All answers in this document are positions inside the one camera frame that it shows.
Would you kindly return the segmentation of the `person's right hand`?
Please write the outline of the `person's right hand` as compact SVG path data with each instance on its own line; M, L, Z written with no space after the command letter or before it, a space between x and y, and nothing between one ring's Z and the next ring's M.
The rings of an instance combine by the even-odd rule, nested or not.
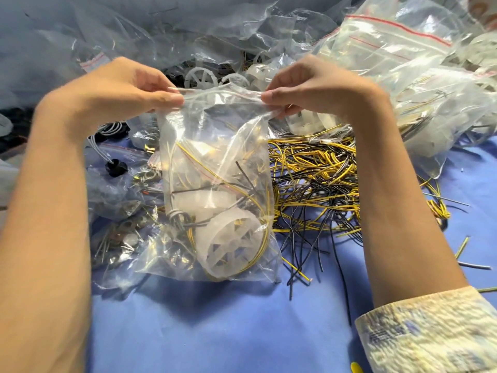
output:
M307 55L280 70L267 90L295 89L299 109L284 109L284 115L302 110L332 114L354 130L375 126L396 129L389 95L376 83L332 62Z

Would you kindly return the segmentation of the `person's left hand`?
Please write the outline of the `person's left hand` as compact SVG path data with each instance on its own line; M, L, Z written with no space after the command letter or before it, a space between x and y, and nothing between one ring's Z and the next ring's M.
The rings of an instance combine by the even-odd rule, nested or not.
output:
M36 107L30 138L81 142L104 124L145 112L146 92L177 88L159 71L124 57L46 94Z

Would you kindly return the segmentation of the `clear zip bag with parts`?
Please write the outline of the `clear zip bag with parts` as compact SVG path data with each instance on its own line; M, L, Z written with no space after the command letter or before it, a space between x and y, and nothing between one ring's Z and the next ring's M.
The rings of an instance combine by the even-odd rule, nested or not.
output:
M277 282L281 253L273 232L268 135L278 107L233 83L177 90L183 106L157 116L165 246L171 248L161 258L180 280ZM265 243L247 269L216 279L197 261L195 231L232 208L257 216L267 229Z

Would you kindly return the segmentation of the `person's left forearm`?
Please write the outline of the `person's left forearm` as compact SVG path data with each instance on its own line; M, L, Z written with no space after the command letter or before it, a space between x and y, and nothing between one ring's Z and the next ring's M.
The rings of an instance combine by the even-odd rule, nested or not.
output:
M39 103L0 233L0 373L84 373L90 246L77 103Z

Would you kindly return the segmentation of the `person's right forearm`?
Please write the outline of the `person's right forearm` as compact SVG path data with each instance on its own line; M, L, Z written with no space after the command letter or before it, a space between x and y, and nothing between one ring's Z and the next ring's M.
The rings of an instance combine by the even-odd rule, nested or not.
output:
M348 120L356 140L360 220L375 307L465 288L408 156L389 97L367 93Z

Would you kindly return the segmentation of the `white plastic spoked wheel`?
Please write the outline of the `white plastic spoked wheel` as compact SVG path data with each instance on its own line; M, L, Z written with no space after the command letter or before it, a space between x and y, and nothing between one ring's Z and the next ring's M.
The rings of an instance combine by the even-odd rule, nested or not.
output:
M250 211L239 208L223 211L196 229L197 261L213 278L236 276L257 260L266 231Z
M219 85L214 72L207 68L195 67L190 69L184 76L184 88L210 89Z

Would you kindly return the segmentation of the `heap of empty clear bags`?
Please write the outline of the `heap of empty clear bags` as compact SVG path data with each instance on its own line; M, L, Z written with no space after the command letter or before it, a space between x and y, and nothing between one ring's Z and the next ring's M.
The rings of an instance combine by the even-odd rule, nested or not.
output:
M0 99L35 102L119 56L180 81L202 67L264 89L354 1L0 0Z

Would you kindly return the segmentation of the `black round knob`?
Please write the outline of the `black round knob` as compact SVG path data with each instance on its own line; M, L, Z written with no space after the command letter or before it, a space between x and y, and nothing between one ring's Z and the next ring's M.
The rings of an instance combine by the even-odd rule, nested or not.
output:
M128 165L118 159L111 159L106 162L105 169L110 177L116 178L128 172Z

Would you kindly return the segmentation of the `clear bag of metal parts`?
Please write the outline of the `clear bag of metal parts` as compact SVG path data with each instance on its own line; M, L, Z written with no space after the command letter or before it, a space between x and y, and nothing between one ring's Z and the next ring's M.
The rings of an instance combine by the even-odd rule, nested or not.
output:
M114 144L87 146L84 159L92 280L99 290L125 292L145 276L136 266L164 206L160 163L149 152ZM125 162L128 172L110 177L111 159Z

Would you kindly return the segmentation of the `pile of filled clear bags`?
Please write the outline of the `pile of filled clear bags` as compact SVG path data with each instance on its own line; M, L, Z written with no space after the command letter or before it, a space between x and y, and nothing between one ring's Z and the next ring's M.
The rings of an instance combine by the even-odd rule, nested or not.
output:
M497 63L463 63L478 26L456 2L365 0L311 50L389 94L408 154L431 178L460 138L474 146L497 134Z

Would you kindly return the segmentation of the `white patterned sleeve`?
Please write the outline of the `white patterned sleeve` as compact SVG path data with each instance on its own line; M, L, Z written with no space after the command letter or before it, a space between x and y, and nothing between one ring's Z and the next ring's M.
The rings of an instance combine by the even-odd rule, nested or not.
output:
M355 325L374 373L497 373L497 309L472 286L389 303Z

